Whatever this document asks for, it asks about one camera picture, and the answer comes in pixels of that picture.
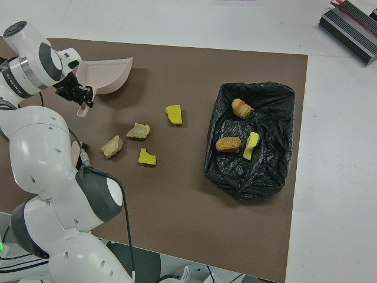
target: food item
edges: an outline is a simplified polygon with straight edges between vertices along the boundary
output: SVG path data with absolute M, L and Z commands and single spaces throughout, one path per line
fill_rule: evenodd
M 169 120 L 175 125 L 182 125 L 181 105 L 170 105 L 165 108 Z
M 224 137 L 216 142 L 216 149 L 220 152 L 237 152 L 240 146 L 239 137 Z
M 113 137 L 108 143 L 106 143 L 101 150 L 104 152 L 107 158 L 117 154 L 123 147 L 123 141 L 119 136 Z
M 141 149 L 139 155 L 139 163 L 156 165 L 156 156 L 147 153 L 147 149 Z
M 232 101 L 233 113 L 241 119 L 246 119 L 251 112 L 254 111 L 253 107 L 250 107 L 245 101 L 236 98 Z
M 252 131 L 249 135 L 249 138 L 247 139 L 246 148 L 245 148 L 245 151 L 243 152 L 243 158 L 247 160 L 252 159 L 253 149 L 259 144 L 259 141 L 260 141 L 259 134 Z
M 127 133 L 127 137 L 135 137 L 136 139 L 145 139 L 150 132 L 149 125 L 135 123 L 135 126 Z

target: yellow sponge piece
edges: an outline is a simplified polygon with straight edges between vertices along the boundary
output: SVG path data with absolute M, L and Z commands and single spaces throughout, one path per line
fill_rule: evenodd
M 175 125 L 182 125 L 181 105 L 170 105 L 165 108 L 169 120 Z
M 141 149 L 139 155 L 139 163 L 156 165 L 156 156 L 147 153 L 147 149 Z
M 247 160 L 252 159 L 253 149 L 254 147 L 258 145 L 258 142 L 259 142 L 259 134 L 252 131 L 249 135 L 249 138 L 247 139 L 246 148 L 245 148 L 245 151 L 243 152 L 243 158 Z

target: white robotic arm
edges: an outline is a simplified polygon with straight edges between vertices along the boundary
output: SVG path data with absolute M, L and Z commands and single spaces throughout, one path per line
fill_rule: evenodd
M 79 171 L 72 165 L 70 131 L 58 113 L 39 106 L 17 108 L 46 87 L 60 83 L 64 88 L 62 81 L 80 56 L 72 48 L 56 52 L 27 22 L 9 27 L 4 40 L 19 57 L 0 66 L 0 135 L 9 141 L 18 186 L 37 194 L 13 211 L 11 231 L 24 250 L 48 260 L 56 283 L 131 283 L 117 258 L 90 234 L 121 211 L 120 182 L 87 163 Z M 75 84 L 72 77 L 69 82 Z M 0 282 L 43 279 L 43 274 L 30 274 L 1 269 Z

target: croissant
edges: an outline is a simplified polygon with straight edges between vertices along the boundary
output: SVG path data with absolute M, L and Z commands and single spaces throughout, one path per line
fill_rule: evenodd
M 253 107 L 250 107 L 245 101 L 236 98 L 232 102 L 232 109 L 233 113 L 240 117 L 241 119 L 246 119 L 250 115 L 252 111 L 254 111 Z

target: crumpled beige piece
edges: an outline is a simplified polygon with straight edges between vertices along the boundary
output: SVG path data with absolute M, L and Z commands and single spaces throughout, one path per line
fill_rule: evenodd
M 106 143 L 101 150 L 104 152 L 107 158 L 117 154 L 123 147 L 123 141 L 119 136 L 113 137 L 108 143 Z
M 135 123 L 135 126 L 127 133 L 127 137 L 135 137 L 136 139 L 145 139 L 150 132 L 149 125 Z

